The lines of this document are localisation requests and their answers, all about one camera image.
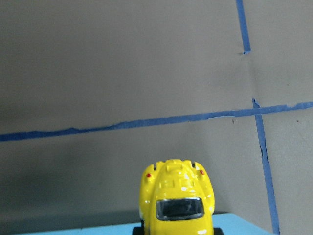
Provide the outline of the teal plastic storage bin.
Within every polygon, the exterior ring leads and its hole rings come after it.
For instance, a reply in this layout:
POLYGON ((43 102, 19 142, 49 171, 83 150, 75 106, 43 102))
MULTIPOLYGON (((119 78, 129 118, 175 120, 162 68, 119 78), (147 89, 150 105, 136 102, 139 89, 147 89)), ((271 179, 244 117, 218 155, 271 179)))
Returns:
MULTIPOLYGON (((270 232, 234 215, 217 214, 213 224, 219 235, 269 235, 270 232)), ((122 211, 88 216, 45 216, 1 225, 2 235, 140 235, 139 215, 122 211)))

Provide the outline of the yellow beetle toy car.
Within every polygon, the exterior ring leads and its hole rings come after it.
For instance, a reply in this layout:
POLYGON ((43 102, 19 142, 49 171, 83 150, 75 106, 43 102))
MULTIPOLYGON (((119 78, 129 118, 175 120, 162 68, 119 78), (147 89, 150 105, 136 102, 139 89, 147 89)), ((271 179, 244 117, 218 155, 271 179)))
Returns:
POLYGON ((169 159, 143 171, 139 191, 141 235, 222 235, 213 225, 213 187, 205 168, 169 159))

